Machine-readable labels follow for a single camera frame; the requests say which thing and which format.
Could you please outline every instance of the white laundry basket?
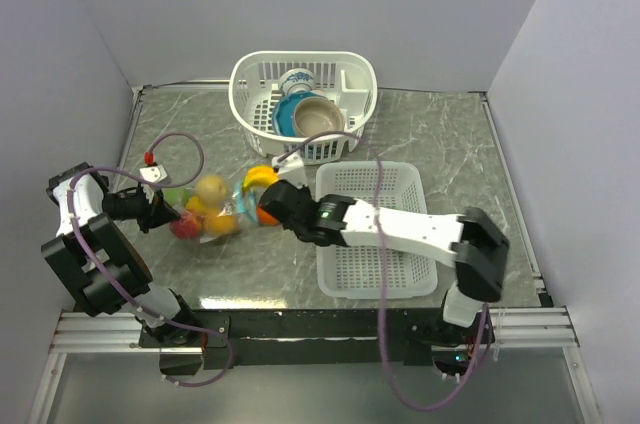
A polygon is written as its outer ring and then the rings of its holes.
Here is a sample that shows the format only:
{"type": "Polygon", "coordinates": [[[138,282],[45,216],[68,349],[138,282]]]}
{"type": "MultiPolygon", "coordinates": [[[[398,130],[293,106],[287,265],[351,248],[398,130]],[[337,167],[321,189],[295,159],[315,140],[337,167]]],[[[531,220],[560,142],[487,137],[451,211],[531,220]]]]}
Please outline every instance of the white laundry basket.
{"type": "MultiPolygon", "coordinates": [[[[278,136],[271,114],[282,99],[278,79],[285,72],[308,69],[315,74],[316,88],[323,91],[345,115],[345,130],[357,134],[373,115],[378,84],[369,61],[351,52],[280,52],[249,54],[233,68],[229,83],[229,105],[251,147],[261,156],[280,155],[304,141],[278,136]]],[[[327,136],[308,145],[301,153],[305,164],[323,164],[340,159],[345,144],[352,151],[357,141],[327,136]]]]}
{"type": "MultiPolygon", "coordinates": [[[[427,212],[420,173],[404,162],[382,163],[380,206],[409,212],[427,212]]],[[[342,194],[372,202],[378,178],[373,161],[325,164],[316,175],[316,198],[342,194]]],[[[318,284],[325,294],[349,299],[380,297],[381,253],[377,247],[318,247],[318,284]]],[[[416,254],[387,250],[387,297],[431,294],[438,285],[436,263],[416,254]]]]}

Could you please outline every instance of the gray countertop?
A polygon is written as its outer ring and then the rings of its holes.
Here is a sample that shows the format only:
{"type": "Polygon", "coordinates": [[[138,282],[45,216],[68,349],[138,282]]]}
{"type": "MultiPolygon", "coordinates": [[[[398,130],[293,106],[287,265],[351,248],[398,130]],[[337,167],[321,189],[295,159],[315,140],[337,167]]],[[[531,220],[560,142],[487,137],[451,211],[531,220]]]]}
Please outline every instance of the gray countertop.
{"type": "MultiPolygon", "coordinates": [[[[205,173],[234,183],[252,166],[268,163],[240,132],[226,92],[145,91],[125,168],[137,173],[147,147],[167,131],[194,134],[202,143],[205,173]]],[[[484,209],[511,240],[503,299],[499,306],[539,306],[531,263],[518,225],[491,128],[477,94],[386,91],[365,136],[384,160],[404,161],[420,171],[431,214],[484,209]]],[[[174,181],[195,170],[197,153],[182,138],[155,152],[174,181]]],[[[366,160],[364,147],[343,160],[366,160]]],[[[307,168],[315,188],[315,167],[307,168]]],[[[122,182],[121,186],[130,185],[122,182]]],[[[121,224],[151,269],[155,281],[202,308],[355,308],[375,300],[335,299],[322,293],[316,277],[315,247],[281,228],[261,227],[225,242],[196,244],[176,239],[165,226],[144,235],[135,223],[121,224]]],[[[429,296],[390,301],[391,307],[439,307],[453,270],[438,265],[438,287],[429,296]]]]}

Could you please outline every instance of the cable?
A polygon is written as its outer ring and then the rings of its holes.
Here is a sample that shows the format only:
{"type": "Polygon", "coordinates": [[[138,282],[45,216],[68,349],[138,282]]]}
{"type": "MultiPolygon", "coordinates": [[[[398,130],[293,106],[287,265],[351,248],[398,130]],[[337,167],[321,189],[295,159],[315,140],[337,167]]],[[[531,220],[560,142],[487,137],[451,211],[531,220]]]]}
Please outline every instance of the cable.
{"type": "Polygon", "coordinates": [[[118,291],[118,293],[129,304],[131,304],[134,308],[138,309],[139,311],[142,311],[142,312],[150,315],[151,317],[154,317],[154,318],[160,319],[160,320],[164,320],[164,322],[169,324],[170,326],[177,327],[178,329],[184,329],[186,331],[205,333],[207,335],[214,336],[216,338],[222,339],[222,341],[225,343],[225,345],[229,349],[229,358],[227,359],[227,362],[225,363],[224,368],[218,374],[213,376],[212,378],[204,380],[204,381],[201,381],[201,382],[182,382],[182,381],[179,381],[179,380],[175,379],[174,377],[165,376],[167,381],[171,382],[172,384],[174,384],[175,386],[178,386],[178,387],[202,387],[202,386],[206,386],[208,384],[212,384],[212,383],[220,380],[226,374],[226,372],[229,369],[231,369],[231,366],[232,366],[233,360],[234,360],[234,352],[233,352],[233,346],[231,345],[231,341],[229,340],[229,338],[227,336],[217,332],[217,331],[214,331],[213,329],[206,329],[204,327],[191,326],[189,324],[182,324],[180,322],[173,321],[172,319],[164,318],[159,313],[155,312],[153,309],[149,309],[146,306],[142,306],[139,302],[137,302],[135,300],[135,298],[133,296],[131,296],[131,294],[129,294],[124,287],[122,287],[122,285],[117,281],[117,279],[115,277],[113,277],[113,275],[105,267],[104,263],[102,261],[100,261],[98,256],[96,256],[96,254],[93,252],[93,250],[91,249],[91,247],[89,246],[89,244],[85,240],[84,236],[80,232],[80,225],[78,223],[78,217],[75,214],[76,210],[75,210],[75,205],[74,205],[74,202],[73,202],[73,193],[75,192],[76,185],[78,184],[78,182],[80,181],[80,179],[83,176],[85,176],[85,175],[87,175],[87,174],[89,174],[91,172],[110,172],[110,173],[113,173],[113,174],[119,174],[121,176],[128,177],[129,179],[133,179],[134,181],[140,182],[142,184],[152,185],[154,187],[158,187],[158,188],[162,188],[162,189],[167,189],[167,188],[171,188],[171,187],[186,186],[187,184],[189,184],[190,182],[195,180],[200,175],[200,172],[202,171],[202,169],[204,167],[204,150],[202,149],[202,146],[200,145],[198,140],[194,136],[192,136],[191,134],[186,133],[186,132],[177,132],[177,131],[176,132],[168,132],[166,134],[163,134],[158,139],[156,139],[153,142],[153,144],[151,144],[151,146],[149,147],[149,153],[153,153],[153,150],[158,146],[158,144],[160,144],[166,138],[171,137],[171,136],[186,137],[191,142],[193,142],[195,144],[196,148],[198,149],[198,154],[200,155],[200,161],[199,161],[199,164],[198,164],[198,169],[196,170],[196,172],[189,179],[187,179],[184,182],[180,182],[178,184],[156,184],[156,183],[153,183],[153,182],[146,181],[146,180],[144,180],[144,179],[142,179],[142,178],[140,178],[138,176],[135,176],[135,175],[133,175],[133,174],[131,174],[129,172],[123,171],[122,169],[118,169],[118,168],[115,168],[115,167],[90,167],[88,169],[84,169],[84,170],[80,171],[78,174],[73,176],[73,178],[71,179],[71,182],[69,183],[69,189],[67,190],[67,208],[69,209],[70,216],[71,216],[71,226],[73,227],[73,233],[75,234],[75,237],[78,240],[78,243],[80,244],[80,247],[82,247],[82,249],[87,254],[87,256],[89,256],[89,259],[91,259],[91,261],[93,261],[93,263],[96,265],[98,270],[102,274],[104,274],[104,276],[107,278],[109,283],[114,287],[114,289],[116,291],[118,291]]]}
{"type": "MultiPolygon", "coordinates": [[[[471,361],[469,362],[468,371],[465,372],[464,376],[460,380],[460,384],[456,386],[456,388],[451,392],[451,394],[449,394],[439,403],[433,404],[430,406],[420,406],[419,404],[414,403],[408,397],[402,394],[402,392],[398,388],[393,378],[393,371],[391,369],[391,363],[389,362],[389,350],[387,347],[387,318],[386,318],[387,314],[386,313],[387,313],[387,287],[388,287],[387,281],[389,277],[387,276],[387,269],[388,269],[387,252],[386,252],[387,236],[384,233],[384,230],[382,229],[382,224],[380,223],[380,206],[378,203],[380,198],[380,191],[382,190],[382,179],[383,179],[382,161],[380,161],[380,156],[378,155],[376,150],[371,146],[369,141],[364,137],[358,136],[357,134],[353,134],[350,132],[345,132],[345,131],[325,131],[325,132],[316,134],[315,136],[312,136],[308,139],[305,139],[301,144],[299,144],[298,146],[294,147],[290,151],[280,156],[277,162],[282,162],[293,153],[303,150],[308,144],[315,141],[316,139],[320,137],[331,136],[331,135],[346,136],[350,139],[356,139],[357,141],[363,143],[365,146],[367,146],[369,151],[371,151],[371,153],[373,154],[374,160],[376,161],[376,165],[378,167],[378,179],[376,181],[376,187],[373,193],[372,204],[375,209],[374,223],[378,230],[378,236],[380,238],[380,248],[382,249],[382,252],[381,252],[382,283],[380,286],[380,305],[378,307],[378,346],[380,348],[380,360],[382,362],[382,370],[383,370],[385,379],[387,381],[387,384],[391,388],[391,392],[396,396],[396,398],[400,402],[402,402],[405,406],[409,407],[410,409],[413,409],[414,411],[430,412],[430,411],[441,409],[442,407],[449,404],[460,393],[460,391],[462,390],[464,385],[467,383],[467,381],[471,377],[471,374],[476,368],[476,362],[478,361],[478,354],[480,349],[480,343],[482,342],[484,327],[487,320],[489,321],[489,323],[491,322],[491,317],[489,316],[489,309],[486,304],[483,305],[482,314],[480,315],[480,323],[478,325],[478,332],[476,334],[476,338],[474,341],[474,347],[473,347],[473,352],[471,354],[471,361]]],[[[481,363],[486,360],[486,357],[488,355],[489,355],[489,346],[485,348],[484,354],[481,359],[481,363]]]]}

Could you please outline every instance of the dish rack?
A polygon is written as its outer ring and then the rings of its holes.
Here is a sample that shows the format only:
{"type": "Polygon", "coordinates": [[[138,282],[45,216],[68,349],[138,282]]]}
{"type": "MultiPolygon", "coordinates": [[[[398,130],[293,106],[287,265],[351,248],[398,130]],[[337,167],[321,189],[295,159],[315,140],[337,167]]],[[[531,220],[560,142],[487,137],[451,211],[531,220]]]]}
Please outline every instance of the dish rack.
{"type": "MultiPolygon", "coordinates": [[[[285,72],[304,68],[315,75],[316,89],[335,103],[345,116],[345,130],[362,136],[378,99],[376,75],[369,61],[351,52],[261,51],[240,59],[231,73],[229,105],[244,128],[251,147],[261,156],[277,156],[300,145],[304,139],[276,135],[271,124],[275,105],[283,95],[278,79],[285,72]]],[[[324,164],[340,159],[345,148],[358,141],[327,136],[307,145],[300,156],[305,164],[324,164]]]]}
{"type": "MultiPolygon", "coordinates": [[[[405,162],[383,161],[379,205],[408,212],[427,213],[420,172],[405,162]]],[[[316,173],[316,199],[327,194],[355,197],[372,203],[378,179],[373,161],[326,164],[316,173]]],[[[387,250],[387,297],[426,296],[438,285],[436,263],[417,254],[387,250]]],[[[378,299],[381,256],[379,247],[317,247],[318,285],[331,297],[378,299]]]]}

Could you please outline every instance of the metal frame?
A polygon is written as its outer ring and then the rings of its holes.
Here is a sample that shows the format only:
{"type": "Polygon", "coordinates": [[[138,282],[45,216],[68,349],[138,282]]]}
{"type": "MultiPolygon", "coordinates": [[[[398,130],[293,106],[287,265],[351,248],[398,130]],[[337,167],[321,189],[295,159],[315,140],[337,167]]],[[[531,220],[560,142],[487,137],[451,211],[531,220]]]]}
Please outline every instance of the metal frame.
{"type": "MultiPolygon", "coordinates": [[[[135,88],[129,129],[122,149],[119,162],[120,166],[124,165],[128,154],[133,134],[140,117],[145,91],[155,89],[226,91],[228,85],[228,80],[199,80],[135,88]]],[[[535,286],[538,293],[546,293],[546,286],[533,252],[504,152],[491,116],[486,93],[481,93],[481,96],[483,109],[500,156],[518,224],[521,228],[527,254],[531,262],[535,286]]],[[[119,179],[115,179],[113,186],[117,186],[118,183],[119,179]]],[[[584,422],[587,424],[600,424],[603,422],[585,365],[582,362],[578,339],[566,308],[492,309],[491,319],[494,324],[496,336],[494,351],[496,355],[502,348],[562,348],[584,422]]],[[[200,348],[140,348],[138,345],[140,331],[141,324],[136,321],[131,314],[118,313],[112,316],[101,315],[92,318],[83,313],[62,313],[50,347],[49,359],[45,366],[40,387],[27,422],[29,424],[45,424],[47,422],[60,381],[60,375],[68,354],[159,354],[160,352],[163,354],[197,354],[201,352],[200,348]]],[[[434,347],[434,350],[452,351],[457,349],[434,347]]]]}

